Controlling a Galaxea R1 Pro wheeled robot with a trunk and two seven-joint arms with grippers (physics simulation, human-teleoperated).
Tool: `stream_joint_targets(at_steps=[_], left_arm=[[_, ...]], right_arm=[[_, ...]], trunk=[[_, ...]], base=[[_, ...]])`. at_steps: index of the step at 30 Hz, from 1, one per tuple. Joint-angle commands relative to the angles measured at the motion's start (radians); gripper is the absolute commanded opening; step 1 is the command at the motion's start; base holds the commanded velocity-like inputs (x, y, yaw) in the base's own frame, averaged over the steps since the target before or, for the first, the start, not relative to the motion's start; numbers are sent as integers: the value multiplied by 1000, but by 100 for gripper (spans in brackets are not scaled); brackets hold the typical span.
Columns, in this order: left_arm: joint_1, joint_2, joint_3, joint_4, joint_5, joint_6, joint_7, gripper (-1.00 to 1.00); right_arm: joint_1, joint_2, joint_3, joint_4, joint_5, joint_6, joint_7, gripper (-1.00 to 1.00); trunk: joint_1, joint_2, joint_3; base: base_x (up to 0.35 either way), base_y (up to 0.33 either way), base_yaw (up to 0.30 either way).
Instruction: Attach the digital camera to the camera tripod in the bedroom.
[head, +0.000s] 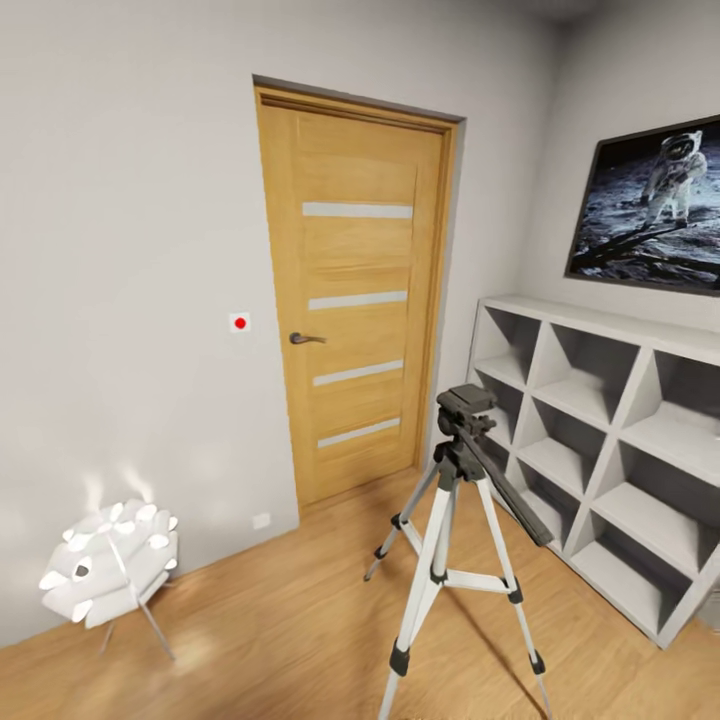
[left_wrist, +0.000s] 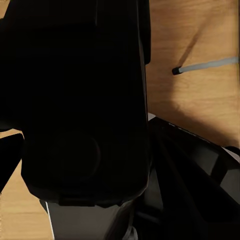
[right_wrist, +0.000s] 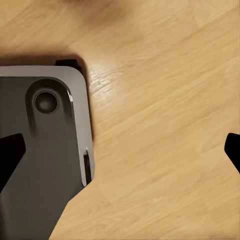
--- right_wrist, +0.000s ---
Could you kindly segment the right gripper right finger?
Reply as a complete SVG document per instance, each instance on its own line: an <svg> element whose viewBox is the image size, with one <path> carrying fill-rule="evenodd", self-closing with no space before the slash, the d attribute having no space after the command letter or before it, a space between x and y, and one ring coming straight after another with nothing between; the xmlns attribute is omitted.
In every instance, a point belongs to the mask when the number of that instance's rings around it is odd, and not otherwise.
<svg viewBox="0 0 240 240"><path fill-rule="evenodd" d="M240 173L240 134L228 134L225 141L224 151Z"/></svg>

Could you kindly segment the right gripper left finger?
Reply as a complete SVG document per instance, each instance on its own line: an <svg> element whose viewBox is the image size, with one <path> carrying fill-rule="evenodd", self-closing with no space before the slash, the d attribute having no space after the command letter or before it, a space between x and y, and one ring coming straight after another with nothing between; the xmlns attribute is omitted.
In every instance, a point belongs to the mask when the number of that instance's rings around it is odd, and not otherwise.
<svg viewBox="0 0 240 240"><path fill-rule="evenodd" d="M26 152L21 133L0 138L0 193Z"/></svg>

